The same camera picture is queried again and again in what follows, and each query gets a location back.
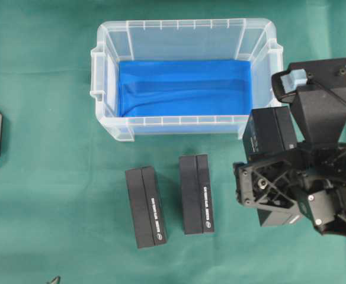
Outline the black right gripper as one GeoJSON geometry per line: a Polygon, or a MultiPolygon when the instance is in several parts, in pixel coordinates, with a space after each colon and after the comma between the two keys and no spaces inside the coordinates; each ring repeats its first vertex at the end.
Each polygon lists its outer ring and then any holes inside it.
{"type": "Polygon", "coordinates": [[[346,236],[346,144],[296,147],[301,166],[291,173],[291,192],[302,218],[321,235],[346,236]]]}

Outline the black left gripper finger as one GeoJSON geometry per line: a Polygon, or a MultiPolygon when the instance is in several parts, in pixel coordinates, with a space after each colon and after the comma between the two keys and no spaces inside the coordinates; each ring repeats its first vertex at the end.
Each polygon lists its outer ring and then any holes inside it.
{"type": "Polygon", "coordinates": [[[50,281],[47,281],[46,284],[60,284],[60,280],[61,280],[60,276],[55,276],[50,281]]]}

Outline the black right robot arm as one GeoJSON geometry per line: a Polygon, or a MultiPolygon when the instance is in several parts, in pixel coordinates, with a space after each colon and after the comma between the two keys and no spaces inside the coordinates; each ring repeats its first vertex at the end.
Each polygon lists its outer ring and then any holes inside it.
{"type": "Polygon", "coordinates": [[[242,140],[236,199],[261,226],[307,218],[319,234],[346,237],[346,144],[299,142],[286,106],[253,109],[242,140]]]}

